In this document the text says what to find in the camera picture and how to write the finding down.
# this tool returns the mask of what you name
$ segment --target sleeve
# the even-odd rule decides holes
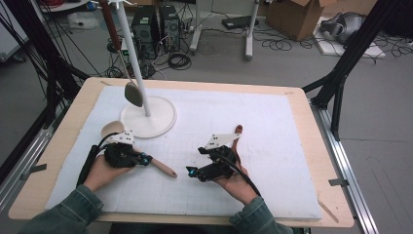
[[[292,234],[292,229],[276,223],[261,197],[256,197],[241,212],[230,218],[240,234]]]
[[[99,217],[103,204],[85,185],[79,185],[60,204],[29,220],[19,234],[88,233],[86,227]]]

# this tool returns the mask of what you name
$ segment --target gray floor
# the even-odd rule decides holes
[[[223,29],[220,17],[204,26]],[[261,20],[258,29],[267,28]],[[70,35],[98,71],[107,68],[108,33],[103,22],[91,30]],[[63,37],[72,61],[81,70],[95,73]],[[322,56],[317,46],[304,49],[291,43],[289,51],[273,51],[254,41],[253,60],[244,59],[244,38],[205,31],[199,51],[191,56],[185,71],[164,70],[175,81],[303,87],[328,74],[338,57]],[[413,230],[413,55],[385,59],[363,58],[351,73],[345,88],[340,136],[357,176],[361,191],[380,233],[411,233]],[[0,144],[2,163],[45,106],[40,85],[29,62],[0,63]],[[163,80],[160,73],[153,79]],[[308,93],[312,98],[317,92]],[[0,215],[0,233],[17,233],[24,221]],[[94,223],[92,233],[105,233],[109,224]],[[361,233],[350,229],[314,228],[313,233]]]

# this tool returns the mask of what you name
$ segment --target person's left hand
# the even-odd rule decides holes
[[[92,192],[111,182],[115,177],[120,176],[133,168],[112,168],[101,154],[94,160],[94,165],[89,172],[88,177],[83,183]]]

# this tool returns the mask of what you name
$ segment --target person's right hand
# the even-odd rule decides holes
[[[248,171],[237,163],[237,166],[248,176]],[[245,206],[248,205],[258,195],[252,187],[239,175],[234,174],[230,178],[218,178],[215,182],[221,185],[231,196],[242,202]]]

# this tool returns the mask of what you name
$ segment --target hand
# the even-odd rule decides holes
[[[99,155],[94,160],[94,165],[83,184],[89,187],[92,192],[95,192],[98,188],[111,182],[115,177],[127,173],[132,169],[133,168],[112,168],[106,162],[104,156]]]
[[[237,163],[237,167],[248,176],[248,171],[243,166],[240,166],[240,164]],[[230,178],[218,178],[215,182],[221,185],[221,187],[231,196],[242,202],[245,206],[258,196],[252,187],[239,174],[232,175]]]

